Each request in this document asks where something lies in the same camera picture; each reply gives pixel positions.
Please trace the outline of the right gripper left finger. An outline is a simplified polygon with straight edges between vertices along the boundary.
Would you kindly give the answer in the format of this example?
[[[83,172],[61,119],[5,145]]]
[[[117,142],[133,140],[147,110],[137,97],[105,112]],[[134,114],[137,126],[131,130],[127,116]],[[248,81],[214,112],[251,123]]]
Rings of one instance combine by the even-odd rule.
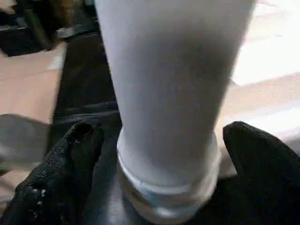
[[[78,225],[104,141],[97,121],[73,125],[17,185],[2,225]]]

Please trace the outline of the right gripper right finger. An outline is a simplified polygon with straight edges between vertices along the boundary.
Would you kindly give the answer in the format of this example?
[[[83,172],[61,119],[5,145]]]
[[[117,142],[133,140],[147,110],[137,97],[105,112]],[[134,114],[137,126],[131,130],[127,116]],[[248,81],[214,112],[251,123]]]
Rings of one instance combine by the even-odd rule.
[[[223,140],[237,175],[218,182],[211,224],[299,224],[299,156],[277,137],[241,121],[223,128]]]

